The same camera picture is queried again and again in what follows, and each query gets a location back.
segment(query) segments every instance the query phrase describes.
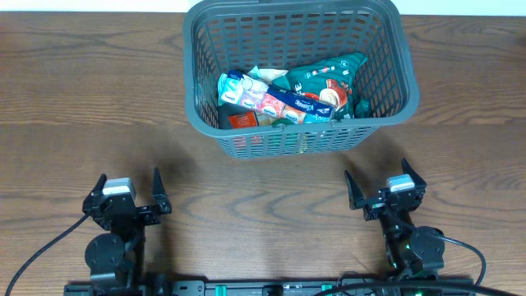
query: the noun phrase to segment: gray basket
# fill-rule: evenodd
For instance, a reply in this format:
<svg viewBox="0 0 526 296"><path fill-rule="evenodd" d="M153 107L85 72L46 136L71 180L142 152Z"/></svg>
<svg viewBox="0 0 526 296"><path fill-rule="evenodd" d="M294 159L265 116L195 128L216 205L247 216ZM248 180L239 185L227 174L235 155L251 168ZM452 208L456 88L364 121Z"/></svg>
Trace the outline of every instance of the gray basket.
<svg viewBox="0 0 526 296"><path fill-rule="evenodd" d="M389 0L208 0L184 20L185 110L192 126L241 159L348 150L401 123L420 94L400 15ZM354 85L373 118L219 129L217 82L229 69L290 69L361 52Z"/></svg>

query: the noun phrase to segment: wooden table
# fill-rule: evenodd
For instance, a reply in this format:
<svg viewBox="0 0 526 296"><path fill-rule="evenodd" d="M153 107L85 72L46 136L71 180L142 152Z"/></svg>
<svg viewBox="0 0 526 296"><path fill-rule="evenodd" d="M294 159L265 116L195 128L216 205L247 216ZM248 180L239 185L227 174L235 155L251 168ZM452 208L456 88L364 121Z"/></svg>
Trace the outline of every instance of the wooden table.
<svg viewBox="0 0 526 296"><path fill-rule="evenodd" d="M406 124L357 149L229 158L183 111L183 14L0 14L0 290L77 221L98 176L131 177L150 202L158 165L173 213L146 231L146 268L217 279L336 277L388 267L381 228L348 209L344 170L369 191L407 157L427 180L414 212L478 247L484 284L526 293L526 19L404 16L422 92ZM13 294L88 280L86 221ZM478 276L448 245L447 275Z"/></svg>

